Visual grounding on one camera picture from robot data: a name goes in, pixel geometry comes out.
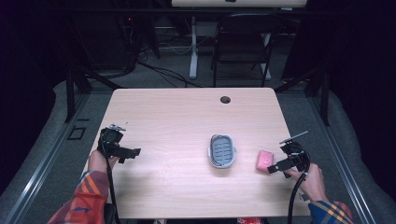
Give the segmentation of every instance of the hand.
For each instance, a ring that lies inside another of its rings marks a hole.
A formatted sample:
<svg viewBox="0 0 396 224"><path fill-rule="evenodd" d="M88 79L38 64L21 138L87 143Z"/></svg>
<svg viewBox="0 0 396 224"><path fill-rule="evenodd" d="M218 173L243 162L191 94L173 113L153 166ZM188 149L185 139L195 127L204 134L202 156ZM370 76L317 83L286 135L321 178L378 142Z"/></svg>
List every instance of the hand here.
<svg viewBox="0 0 396 224"><path fill-rule="evenodd" d="M289 169L286 170L285 173L291 175L291 178L297 181L303 172L297 172ZM323 179L324 177L320 168L316 164L311 163L308 175L300 186L303 193L308 196L309 201L329 201L326 197Z"/></svg>
<svg viewBox="0 0 396 224"><path fill-rule="evenodd" d="M116 164L118 160L118 157L108 158L108 163L110 163L111 169L113 169L114 164ZM106 158L102 155L100 151L95 150L91 153L90 157L88 158L88 169L92 171L107 173Z"/></svg>

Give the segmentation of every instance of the pink object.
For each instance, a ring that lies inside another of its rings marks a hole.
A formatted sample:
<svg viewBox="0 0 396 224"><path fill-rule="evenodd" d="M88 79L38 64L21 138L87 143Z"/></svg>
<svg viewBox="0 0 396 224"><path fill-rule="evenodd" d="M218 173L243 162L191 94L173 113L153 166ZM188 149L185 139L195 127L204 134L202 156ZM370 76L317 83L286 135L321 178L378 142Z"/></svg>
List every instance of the pink object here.
<svg viewBox="0 0 396 224"><path fill-rule="evenodd" d="M260 150L259 158L257 159L256 169L269 174L267 167L272 166L274 161L274 154L265 150Z"/></svg>

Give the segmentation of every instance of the table hole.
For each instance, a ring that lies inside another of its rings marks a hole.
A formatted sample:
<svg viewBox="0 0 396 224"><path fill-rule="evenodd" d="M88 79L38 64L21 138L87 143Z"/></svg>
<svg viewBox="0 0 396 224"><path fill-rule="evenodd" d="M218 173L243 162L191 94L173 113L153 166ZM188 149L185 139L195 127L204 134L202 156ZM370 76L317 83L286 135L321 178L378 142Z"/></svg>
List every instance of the table hole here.
<svg viewBox="0 0 396 224"><path fill-rule="evenodd" d="M229 103L231 102L231 99L230 99L230 97L228 97L228 96L222 96L222 97L220 98L220 101L221 101L222 103L224 103L224 104L229 104Z"/></svg>

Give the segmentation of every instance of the plaid shirt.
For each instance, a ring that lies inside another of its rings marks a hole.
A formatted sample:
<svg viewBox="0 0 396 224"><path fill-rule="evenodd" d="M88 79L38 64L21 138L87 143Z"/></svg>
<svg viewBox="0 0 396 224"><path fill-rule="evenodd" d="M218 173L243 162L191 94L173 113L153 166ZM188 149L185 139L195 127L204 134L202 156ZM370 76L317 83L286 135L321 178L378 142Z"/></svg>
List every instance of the plaid shirt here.
<svg viewBox="0 0 396 224"><path fill-rule="evenodd" d="M75 190L73 199L56 212L48 223L103 224L103 210L107 202L106 173L85 172Z"/></svg>
<svg viewBox="0 0 396 224"><path fill-rule="evenodd" d="M344 203L317 201L308 205L314 224L353 223L352 214Z"/></svg>

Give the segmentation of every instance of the table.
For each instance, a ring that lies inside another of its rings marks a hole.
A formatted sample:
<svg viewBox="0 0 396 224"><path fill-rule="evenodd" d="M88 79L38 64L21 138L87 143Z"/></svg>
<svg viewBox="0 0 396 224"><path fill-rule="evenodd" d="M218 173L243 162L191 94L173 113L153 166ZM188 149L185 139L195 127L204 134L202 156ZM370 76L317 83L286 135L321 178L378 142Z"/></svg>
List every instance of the table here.
<svg viewBox="0 0 396 224"><path fill-rule="evenodd" d="M305 7L307 0L236 0L235 2L226 2L225 0L172 0L173 7ZM191 63L190 78L197 78L198 67L198 49L196 41L196 20L191 18ZM265 70L265 63L261 64L262 71ZM271 79L268 71L267 80Z"/></svg>
<svg viewBox="0 0 396 224"><path fill-rule="evenodd" d="M223 96L231 102L222 103ZM120 218L287 215L295 182L255 168L261 149L286 159L279 142L290 135L272 89L116 90L100 129L112 123L126 129L122 147L142 148L113 170ZM228 169L209 161L214 134L233 139ZM294 215L309 216L307 202L296 198Z"/></svg>

